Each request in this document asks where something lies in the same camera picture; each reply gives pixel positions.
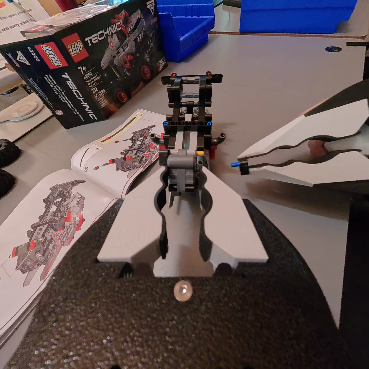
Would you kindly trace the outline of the small blue storage bin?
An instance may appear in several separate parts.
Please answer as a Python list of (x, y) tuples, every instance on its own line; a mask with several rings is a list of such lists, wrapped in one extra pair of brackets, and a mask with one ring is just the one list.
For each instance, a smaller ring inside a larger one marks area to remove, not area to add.
[(168, 62), (181, 62), (203, 45), (215, 26), (210, 0), (158, 0), (160, 27)]

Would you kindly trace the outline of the black toy set box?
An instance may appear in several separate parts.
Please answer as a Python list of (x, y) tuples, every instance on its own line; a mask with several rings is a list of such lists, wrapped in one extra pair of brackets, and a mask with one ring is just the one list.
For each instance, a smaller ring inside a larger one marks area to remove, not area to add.
[(109, 118), (168, 65), (157, 1), (99, 1), (41, 20), (1, 54), (65, 129)]

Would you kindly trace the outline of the grey desk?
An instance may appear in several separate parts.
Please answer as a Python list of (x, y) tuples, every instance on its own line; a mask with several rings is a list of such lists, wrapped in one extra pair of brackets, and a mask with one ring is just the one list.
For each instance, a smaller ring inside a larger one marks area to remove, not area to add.
[[(364, 50), (347, 39), (210, 34), (208, 42), (182, 63), (169, 63), (161, 75), (223, 74), (214, 84), (215, 135), (226, 133), (211, 171), (252, 203), (290, 240), (318, 280), (339, 325), (348, 215), (347, 193), (260, 181), (240, 176), (230, 163), (248, 147), (344, 88), (362, 80)], [(326, 47), (339, 46), (329, 53)], [(72, 155), (103, 137), (137, 109), (167, 114), (168, 96), (159, 76), (107, 121), (65, 130), (52, 117), (17, 142), (23, 155), (7, 170), (18, 182), (1, 199), (1, 224), (47, 175), (70, 168)], [(155, 263), (155, 273), (209, 275), (198, 249), (200, 209), (193, 198), (175, 199), (168, 217), (169, 261)]]

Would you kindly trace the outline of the black toy tire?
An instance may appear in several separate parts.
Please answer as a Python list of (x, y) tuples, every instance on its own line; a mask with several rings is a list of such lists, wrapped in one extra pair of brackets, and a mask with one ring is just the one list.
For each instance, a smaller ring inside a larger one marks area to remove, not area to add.
[(8, 139), (0, 139), (0, 168), (5, 168), (21, 156), (21, 149)]
[(0, 169), (0, 198), (7, 195), (15, 185), (15, 177), (5, 171), (4, 169)]

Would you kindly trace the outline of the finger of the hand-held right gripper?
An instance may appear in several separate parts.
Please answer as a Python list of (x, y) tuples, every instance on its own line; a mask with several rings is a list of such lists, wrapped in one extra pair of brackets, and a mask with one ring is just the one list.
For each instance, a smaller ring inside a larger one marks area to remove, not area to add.
[(325, 142), (326, 154), (312, 162), (289, 160), (282, 165), (248, 167), (248, 174), (307, 187), (368, 187), (368, 134)]
[(309, 140), (337, 141), (354, 136), (367, 121), (368, 115), (367, 99), (310, 116), (301, 115), (251, 145), (237, 159), (243, 161), (263, 156), (277, 149), (297, 147)]

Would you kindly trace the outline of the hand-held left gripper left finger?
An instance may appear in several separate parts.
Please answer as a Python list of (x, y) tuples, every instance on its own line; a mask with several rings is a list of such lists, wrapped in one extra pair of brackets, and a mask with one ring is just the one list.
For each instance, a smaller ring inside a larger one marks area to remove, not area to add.
[(100, 263), (125, 263), (134, 276), (155, 277), (155, 262), (165, 259), (168, 252), (162, 213), (167, 202), (167, 170), (160, 167), (124, 197), (98, 253)]

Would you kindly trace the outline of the open instruction booklet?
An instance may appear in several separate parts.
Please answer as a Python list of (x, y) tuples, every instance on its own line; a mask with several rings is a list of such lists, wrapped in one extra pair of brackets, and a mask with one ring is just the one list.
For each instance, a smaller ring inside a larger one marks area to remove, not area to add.
[(153, 164), (164, 115), (137, 110), (43, 178), (0, 229), (0, 335), (3, 345), (29, 314), (63, 256)]

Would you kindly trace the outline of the printed instruction sheet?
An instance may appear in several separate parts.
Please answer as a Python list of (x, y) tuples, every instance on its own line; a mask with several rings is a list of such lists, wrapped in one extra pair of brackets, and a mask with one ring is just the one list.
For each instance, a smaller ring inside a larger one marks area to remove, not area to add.
[(37, 0), (0, 1), (0, 44), (21, 41), (21, 31), (49, 15)]

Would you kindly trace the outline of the white board stand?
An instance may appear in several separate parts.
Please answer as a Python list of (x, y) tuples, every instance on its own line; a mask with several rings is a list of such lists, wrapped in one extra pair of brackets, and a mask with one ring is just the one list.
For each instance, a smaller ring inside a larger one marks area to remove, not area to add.
[(13, 104), (0, 112), (0, 123), (26, 120), (38, 114), (43, 108), (43, 103), (37, 103), (35, 101)]

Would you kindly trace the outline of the person's right hand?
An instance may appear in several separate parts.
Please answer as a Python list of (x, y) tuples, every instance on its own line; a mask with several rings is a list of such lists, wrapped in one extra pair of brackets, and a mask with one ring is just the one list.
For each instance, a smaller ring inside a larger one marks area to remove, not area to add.
[(327, 150), (325, 149), (324, 141), (310, 140), (308, 142), (308, 148), (310, 150), (310, 154), (314, 158), (321, 158), (328, 153)]

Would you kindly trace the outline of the large blue storage bin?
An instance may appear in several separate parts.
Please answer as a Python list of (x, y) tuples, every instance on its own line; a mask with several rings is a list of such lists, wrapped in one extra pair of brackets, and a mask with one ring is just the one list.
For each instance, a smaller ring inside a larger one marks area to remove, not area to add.
[(333, 34), (357, 0), (242, 0), (240, 33)]

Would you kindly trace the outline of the black grey toy truck chassis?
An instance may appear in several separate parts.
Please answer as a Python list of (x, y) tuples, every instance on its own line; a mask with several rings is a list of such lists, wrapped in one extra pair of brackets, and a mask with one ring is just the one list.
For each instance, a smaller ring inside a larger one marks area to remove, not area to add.
[(204, 167), (209, 169), (209, 161), (226, 138), (224, 133), (212, 137), (212, 114), (207, 110), (212, 104), (213, 84), (222, 81), (222, 74), (211, 71), (161, 77), (172, 113), (166, 115), (162, 124), (164, 133), (151, 134), (150, 139), (159, 145), (159, 164), (166, 169), (164, 183), (170, 194), (169, 207), (175, 197), (201, 191), (201, 172)]

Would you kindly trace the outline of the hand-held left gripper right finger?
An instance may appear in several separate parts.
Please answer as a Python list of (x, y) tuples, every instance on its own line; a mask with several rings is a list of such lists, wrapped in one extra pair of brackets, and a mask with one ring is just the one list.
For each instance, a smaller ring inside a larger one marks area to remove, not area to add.
[(200, 171), (200, 255), (214, 272), (225, 264), (265, 263), (269, 257), (241, 196), (209, 169)]

